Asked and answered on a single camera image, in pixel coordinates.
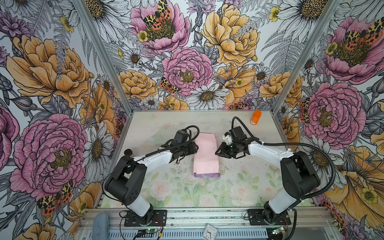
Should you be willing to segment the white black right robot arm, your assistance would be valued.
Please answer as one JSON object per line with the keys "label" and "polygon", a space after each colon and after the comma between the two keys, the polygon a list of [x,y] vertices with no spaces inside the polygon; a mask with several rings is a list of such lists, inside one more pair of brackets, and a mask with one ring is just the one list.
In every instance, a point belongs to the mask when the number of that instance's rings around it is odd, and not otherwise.
{"label": "white black right robot arm", "polygon": [[263,218],[275,224],[278,218],[304,200],[304,196],[321,183],[309,157],[304,152],[282,150],[284,144],[269,144],[258,138],[247,137],[241,127],[235,127],[223,136],[215,155],[240,159],[247,155],[262,158],[281,170],[283,189],[264,205]]}

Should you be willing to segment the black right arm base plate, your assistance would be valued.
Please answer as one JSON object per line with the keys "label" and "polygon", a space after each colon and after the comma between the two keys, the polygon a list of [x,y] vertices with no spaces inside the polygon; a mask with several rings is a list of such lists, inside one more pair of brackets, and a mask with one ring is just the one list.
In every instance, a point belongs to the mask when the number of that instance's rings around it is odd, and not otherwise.
{"label": "black right arm base plate", "polygon": [[290,216],[287,211],[276,214],[268,209],[248,209],[245,214],[251,226],[261,225],[284,225],[289,226],[292,224]]}

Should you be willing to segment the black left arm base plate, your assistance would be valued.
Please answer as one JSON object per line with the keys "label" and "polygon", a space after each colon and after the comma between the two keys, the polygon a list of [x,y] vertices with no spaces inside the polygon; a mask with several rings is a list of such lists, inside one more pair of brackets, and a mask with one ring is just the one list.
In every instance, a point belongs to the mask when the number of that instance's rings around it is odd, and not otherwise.
{"label": "black left arm base plate", "polygon": [[132,210],[125,216],[125,227],[164,227],[167,222],[167,210],[150,210],[144,217],[140,217]]}

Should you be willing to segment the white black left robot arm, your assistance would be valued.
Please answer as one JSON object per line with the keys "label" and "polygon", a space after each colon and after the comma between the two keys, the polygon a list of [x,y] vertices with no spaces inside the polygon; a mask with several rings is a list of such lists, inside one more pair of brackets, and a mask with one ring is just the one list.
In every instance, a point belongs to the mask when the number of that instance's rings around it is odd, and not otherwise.
{"label": "white black left robot arm", "polygon": [[151,153],[134,157],[133,151],[127,149],[115,168],[104,181],[104,190],[112,199],[119,201],[143,221],[153,216],[153,206],[141,196],[145,177],[151,171],[184,159],[198,152],[195,139],[199,136],[197,126],[188,126],[178,130],[173,139]]}

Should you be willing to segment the purple and pink wrapping paper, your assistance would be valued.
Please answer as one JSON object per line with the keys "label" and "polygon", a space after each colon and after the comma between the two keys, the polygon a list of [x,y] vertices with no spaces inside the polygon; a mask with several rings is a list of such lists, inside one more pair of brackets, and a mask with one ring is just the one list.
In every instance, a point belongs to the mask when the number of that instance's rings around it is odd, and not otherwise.
{"label": "purple and pink wrapping paper", "polygon": [[215,154],[217,139],[214,134],[200,133],[195,139],[198,146],[194,156],[193,174],[195,178],[219,178],[219,157]]}

